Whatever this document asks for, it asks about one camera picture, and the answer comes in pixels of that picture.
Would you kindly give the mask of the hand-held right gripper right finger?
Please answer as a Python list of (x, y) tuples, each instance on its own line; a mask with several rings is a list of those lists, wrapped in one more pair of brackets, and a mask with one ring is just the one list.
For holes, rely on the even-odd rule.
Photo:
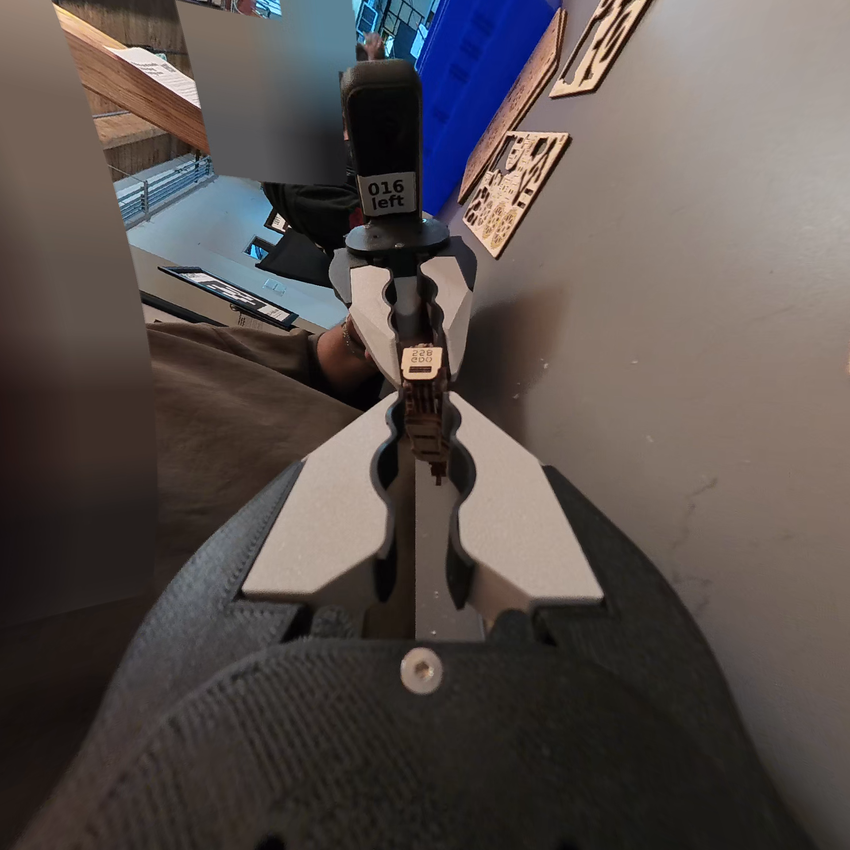
[(603, 600), (543, 466), (457, 392), (445, 397), (452, 507), (446, 578), (454, 605), (537, 610)]

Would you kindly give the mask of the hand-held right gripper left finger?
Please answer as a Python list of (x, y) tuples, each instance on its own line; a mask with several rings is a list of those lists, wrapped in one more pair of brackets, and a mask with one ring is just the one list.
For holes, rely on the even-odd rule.
[(396, 509), (403, 406), (391, 393), (300, 463), (242, 584), (252, 601), (362, 614), (397, 578)]

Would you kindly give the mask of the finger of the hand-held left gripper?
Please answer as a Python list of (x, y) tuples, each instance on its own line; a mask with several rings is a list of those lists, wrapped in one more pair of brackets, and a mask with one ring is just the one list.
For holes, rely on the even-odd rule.
[(394, 387), (400, 387), (398, 336), (391, 319), (393, 305), (386, 298), (393, 281), (392, 272), (383, 267), (366, 265), (352, 269), (348, 312), (379, 371)]
[(438, 256), (426, 261), (423, 284), (433, 343), (443, 349), (444, 364), (453, 382), (458, 377), (465, 353), (473, 291), (454, 256)]

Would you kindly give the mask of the small wooden puzzle model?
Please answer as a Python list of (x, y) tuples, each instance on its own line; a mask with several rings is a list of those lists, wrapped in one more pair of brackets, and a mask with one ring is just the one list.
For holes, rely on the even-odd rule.
[(450, 455), (443, 410), (449, 377), (444, 349), (433, 344), (404, 348), (400, 373), (410, 447), (418, 461), (429, 465), (434, 483), (441, 486)]

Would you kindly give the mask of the grey desk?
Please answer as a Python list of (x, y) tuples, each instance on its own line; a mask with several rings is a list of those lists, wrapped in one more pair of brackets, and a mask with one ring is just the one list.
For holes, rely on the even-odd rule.
[(849, 3), (651, 2), (478, 257), (459, 390), (656, 564), (820, 848), (848, 848)]

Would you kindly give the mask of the person's left hand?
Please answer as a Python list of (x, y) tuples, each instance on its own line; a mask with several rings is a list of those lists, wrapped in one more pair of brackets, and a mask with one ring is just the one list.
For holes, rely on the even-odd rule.
[(358, 384), (353, 390), (353, 405), (367, 410), (381, 398), (385, 378), (360, 338), (350, 316), (346, 318), (345, 328), (348, 347), (358, 361)]

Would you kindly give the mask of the blue plastic bin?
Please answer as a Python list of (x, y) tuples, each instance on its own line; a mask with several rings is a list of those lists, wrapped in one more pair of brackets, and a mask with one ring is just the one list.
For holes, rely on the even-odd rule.
[(422, 206), (436, 216), (559, 8), (554, 1), (442, 1), (417, 62)]

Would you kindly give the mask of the person's olive shirt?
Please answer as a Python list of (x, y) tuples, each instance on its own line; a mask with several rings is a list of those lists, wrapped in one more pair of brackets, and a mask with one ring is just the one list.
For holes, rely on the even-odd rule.
[(309, 383), (308, 338), (209, 324), (147, 325), (154, 379), (162, 591), (197, 549), (293, 462), (355, 420), (358, 361), (344, 400)]

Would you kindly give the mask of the wooden puzzle sheet with wheels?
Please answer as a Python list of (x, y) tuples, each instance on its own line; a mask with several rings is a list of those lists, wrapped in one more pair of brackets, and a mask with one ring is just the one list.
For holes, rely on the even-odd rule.
[(571, 140), (560, 132), (502, 136), (462, 217), (494, 259), (504, 253)]

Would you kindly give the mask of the stack of wooden puzzle sheets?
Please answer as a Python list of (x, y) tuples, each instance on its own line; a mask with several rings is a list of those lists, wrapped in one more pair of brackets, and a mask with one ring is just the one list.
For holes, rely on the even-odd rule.
[(568, 13), (560, 7), (528, 58), (514, 84), (506, 94), (489, 125), (467, 159), (462, 183), (457, 197), (459, 204), (471, 195), (474, 186), (483, 176), (488, 162), (499, 149), (503, 136), (516, 129), (558, 69), (560, 51), (564, 43)]

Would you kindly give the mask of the black framed poster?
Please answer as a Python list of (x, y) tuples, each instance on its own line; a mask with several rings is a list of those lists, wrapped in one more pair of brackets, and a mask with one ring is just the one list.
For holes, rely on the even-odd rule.
[(297, 313), (261, 298), (216, 274), (205, 271), (201, 267), (159, 265), (157, 269), (208, 295), (223, 300), (236, 313), (245, 315), (261, 324), (289, 331), (295, 326), (296, 320), (300, 318)]

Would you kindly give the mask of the white paper notice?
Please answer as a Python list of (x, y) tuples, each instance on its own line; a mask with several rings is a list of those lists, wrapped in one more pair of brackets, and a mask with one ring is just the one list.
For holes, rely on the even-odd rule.
[(139, 47), (107, 48), (112, 54), (127, 61), (136, 69), (142, 71), (151, 79), (158, 81), (185, 101), (200, 108), (197, 85), (195, 81), (159, 54)]

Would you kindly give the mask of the wooden ceiling beam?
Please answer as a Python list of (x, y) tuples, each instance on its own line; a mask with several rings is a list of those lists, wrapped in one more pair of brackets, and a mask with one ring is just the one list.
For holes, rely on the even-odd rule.
[(119, 55), (121, 43), (54, 6), (83, 88), (209, 154), (201, 108)]

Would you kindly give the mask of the emptied wooden puzzle sheet frame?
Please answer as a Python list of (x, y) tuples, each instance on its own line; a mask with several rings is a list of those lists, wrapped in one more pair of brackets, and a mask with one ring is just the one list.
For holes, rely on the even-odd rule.
[(651, 1), (600, 1), (552, 86), (552, 99), (596, 91)]

